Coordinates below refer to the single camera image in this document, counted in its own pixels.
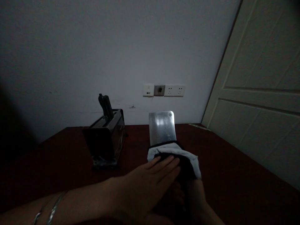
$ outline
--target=door panel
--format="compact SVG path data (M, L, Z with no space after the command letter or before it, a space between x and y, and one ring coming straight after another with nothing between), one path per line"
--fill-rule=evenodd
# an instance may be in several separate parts
M300 190L296 1L244 0L202 124Z

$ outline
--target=cleaver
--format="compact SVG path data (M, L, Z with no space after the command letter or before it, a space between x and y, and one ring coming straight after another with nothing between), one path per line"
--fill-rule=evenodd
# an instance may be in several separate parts
M149 113L150 145L176 141L174 113L172 111Z

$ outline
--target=bracelet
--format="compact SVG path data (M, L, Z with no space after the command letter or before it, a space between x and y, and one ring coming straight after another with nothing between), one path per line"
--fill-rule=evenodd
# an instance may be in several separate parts
M47 221L47 225L52 225L53 216L55 214L57 206L58 206L59 202L63 199L63 197L65 196L65 194L67 192L68 191L65 191L64 193L62 193L61 196L56 200L56 203L54 204L53 208L51 209L51 213L50 213L49 219Z
M35 218L34 218L33 225L36 225L36 224L37 224L38 218L42 215L42 213L43 213L43 211L44 211L46 205L47 205L54 197L55 197L55 195L52 196L52 198L50 198L50 199L42 206L41 210L37 213L37 215L36 215Z

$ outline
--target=white cloth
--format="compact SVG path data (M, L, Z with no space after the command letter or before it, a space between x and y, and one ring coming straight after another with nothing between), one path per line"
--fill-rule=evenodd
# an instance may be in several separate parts
M165 145L161 145L161 146L157 146L157 147L153 147L153 148L149 149L148 157L147 157L148 162L153 160L154 156L159 153L173 153L176 155L182 155L182 156L187 157L191 162L191 165L194 169L196 178L198 178L198 179L201 178L198 156L196 156L190 152L187 152L185 150L182 150L178 144L170 143L170 144L165 144Z

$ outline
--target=wooden table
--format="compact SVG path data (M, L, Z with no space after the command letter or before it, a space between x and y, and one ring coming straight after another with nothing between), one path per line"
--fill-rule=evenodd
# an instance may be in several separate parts
M61 190L128 173L146 163L149 126L126 126L119 170L92 171L83 127L68 127L0 171L0 213ZM210 131L176 124L199 156L207 202L226 224L300 224L300 192Z

